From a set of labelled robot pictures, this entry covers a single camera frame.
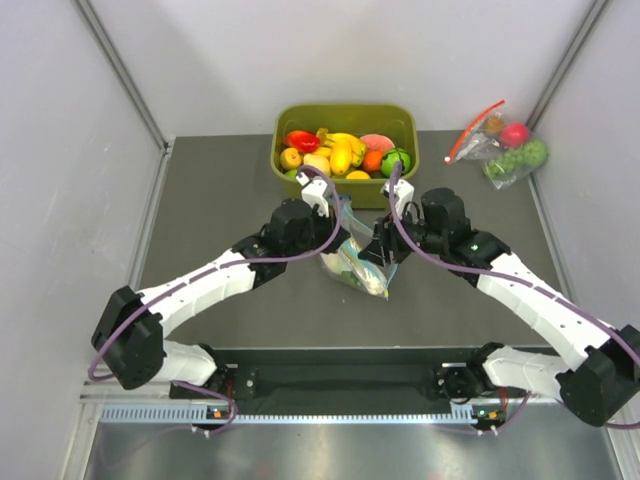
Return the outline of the blue zip clear bag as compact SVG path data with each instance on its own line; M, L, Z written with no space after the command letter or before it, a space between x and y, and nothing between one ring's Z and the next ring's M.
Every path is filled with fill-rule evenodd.
M368 243L373 236L371 227L365 225L354 214L351 198L340 196L342 205L342 227L350 234L336 253L321 254L320 262L324 271L334 280L370 296L387 300L389 287L398 266L388 264L379 267L371 261L359 258L362 243Z

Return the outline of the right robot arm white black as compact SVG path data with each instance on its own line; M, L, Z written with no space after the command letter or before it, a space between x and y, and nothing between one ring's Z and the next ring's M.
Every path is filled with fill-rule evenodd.
M473 228L453 190L429 190L415 203L413 186L400 180L381 193L390 211L377 220L362 259L387 266L415 253L506 307L554 351L490 342L467 361L469 388L481 396L499 387L540 394L588 425L611 426L639 392L638 329L617 329L552 289L506 243Z

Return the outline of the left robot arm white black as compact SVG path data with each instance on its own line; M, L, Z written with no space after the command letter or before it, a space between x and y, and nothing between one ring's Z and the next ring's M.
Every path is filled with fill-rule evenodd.
M213 350L171 341L169 335L213 305L275 279L293 261L336 252L349 236L336 209L286 200L259 232L214 261L157 287L116 290L91 343L125 390L177 381L216 396L226 387L227 374Z

